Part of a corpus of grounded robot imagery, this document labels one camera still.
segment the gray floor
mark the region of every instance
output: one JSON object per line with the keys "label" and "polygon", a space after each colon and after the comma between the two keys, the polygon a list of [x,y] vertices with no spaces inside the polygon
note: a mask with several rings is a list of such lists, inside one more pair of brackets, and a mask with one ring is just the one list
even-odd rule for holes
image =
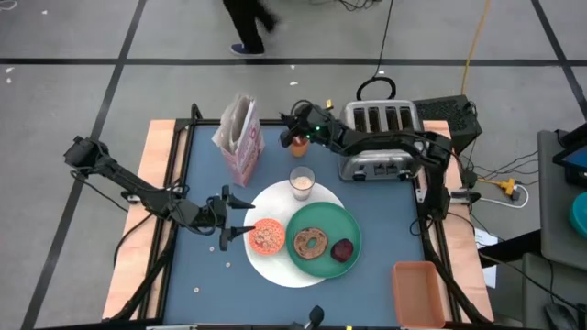
{"label": "gray floor", "polygon": [[[138,0],[29,0],[0,11],[0,328],[23,322],[72,179],[62,154],[76,135],[88,136],[100,109],[113,65],[51,65],[50,59],[116,59]],[[587,21],[582,0],[540,2],[570,60],[587,60]],[[305,0],[271,0],[287,29],[268,46],[269,58],[376,59],[387,0],[367,11],[341,5],[312,6]],[[482,0],[395,0],[384,52],[386,59],[465,59]],[[138,23],[130,59],[232,59],[238,40],[217,0],[148,0]],[[37,58],[30,65],[3,59]],[[556,60],[531,0],[494,0],[475,59]],[[206,117],[219,117],[237,92],[255,95],[263,117],[276,117],[298,99],[337,109],[352,101],[369,78],[369,65],[125,66],[100,137],[120,163],[138,169],[151,119],[188,116],[192,102]],[[383,66],[398,85],[398,99],[458,94],[462,68]],[[587,88],[587,68],[572,68]],[[365,98],[386,94],[381,86]],[[560,66],[472,67],[468,97],[484,130],[473,160],[495,169],[537,148],[541,129],[573,129],[584,116]],[[533,170],[537,164],[529,164]],[[517,176],[531,182],[537,175]],[[105,193],[118,188],[92,178]],[[486,197],[499,190],[479,184]],[[522,210],[477,203],[474,213],[495,234],[515,237],[539,228],[538,187],[529,189]],[[41,305],[36,326],[98,322],[112,274],[112,253],[125,215],[84,189]],[[499,271],[493,308],[520,319],[514,274]]]}

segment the toaster slot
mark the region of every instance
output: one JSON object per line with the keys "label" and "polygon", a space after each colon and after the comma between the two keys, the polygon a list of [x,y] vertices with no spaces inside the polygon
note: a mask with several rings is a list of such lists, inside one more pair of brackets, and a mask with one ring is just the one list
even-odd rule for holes
{"label": "toaster slot", "polygon": [[410,108],[402,106],[400,108],[400,117],[402,118],[402,127],[404,129],[414,129],[414,123],[412,123],[412,113]]}
{"label": "toaster slot", "polygon": [[379,123],[379,108],[370,107],[367,112],[369,114],[369,129],[371,132],[381,132],[382,130]]}
{"label": "toaster slot", "polygon": [[356,108],[353,110],[355,117],[355,130],[359,132],[367,132],[367,120],[365,119],[365,110],[363,108]]}
{"label": "toaster slot", "polygon": [[397,112],[395,111],[394,106],[385,107],[385,116],[387,117],[387,129],[391,131],[400,129],[398,125]]}

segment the person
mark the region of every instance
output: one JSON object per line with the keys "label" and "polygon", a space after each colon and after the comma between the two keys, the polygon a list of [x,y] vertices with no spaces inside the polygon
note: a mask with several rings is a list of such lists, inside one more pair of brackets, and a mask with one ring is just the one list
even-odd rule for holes
{"label": "person", "polygon": [[271,13],[260,0],[223,1],[242,41],[230,46],[230,51],[239,56],[262,56],[265,53],[265,47],[257,31],[255,20],[258,19],[267,32],[274,33],[279,24],[277,16]]}

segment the blue table surface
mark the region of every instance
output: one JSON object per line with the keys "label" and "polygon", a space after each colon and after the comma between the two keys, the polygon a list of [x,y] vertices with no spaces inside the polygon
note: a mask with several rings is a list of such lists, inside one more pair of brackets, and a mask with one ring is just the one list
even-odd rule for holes
{"label": "blue table surface", "polygon": [[[216,126],[198,126],[187,172],[188,199],[205,204],[231,183],[220,150],[211,141]],[[312,145],[296,159],[278,141],[280,126],[264,126],[266,147],[246,188],[230,184],[239,199],[252,201],[273,183],[287,180],[296,166],[316,173],[316,181],[332,191],[355,217],[363,246],[346,274],[302,289],[284,288],[265,280],[249,263],[242,236],[218,248],[218,234],[197,236],[181,229],[173,256],[164,315],[166,325],[250,324],[288,325],[306,322],[320,305],[323,325],[397,326],[393,306],[392,268],[395,262],[422,260],[420,238],[409,233],[416,218],[410,182],[345,182],[338,177],[338,156]],[[241,226],[246,210],[230,210],[228,225]]]}

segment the white plate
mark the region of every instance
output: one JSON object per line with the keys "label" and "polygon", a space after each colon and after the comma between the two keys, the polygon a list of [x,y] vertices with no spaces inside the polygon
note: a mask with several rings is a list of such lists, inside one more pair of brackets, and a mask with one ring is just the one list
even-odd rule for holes
{"label": "white plate", "polygon": [[[319,183],[314,184],[310,197],[300,202],[294,198],[289,181],[277,182],[255,198],[252,202],[255,208],[247,211],[244,226],[254,226],[261,219],[271,218],[279,221],[283,229],[287,229],[287,224],[297,210],[316,202],[329,202],[344,207],[335,194]],[[262,256],[250,247],[249,233],[245,233],[243,238],[250,264],[265,279],[288,288],[303,288],[324,280],[298,269],[287,253],[285,244],[276,254]]]}

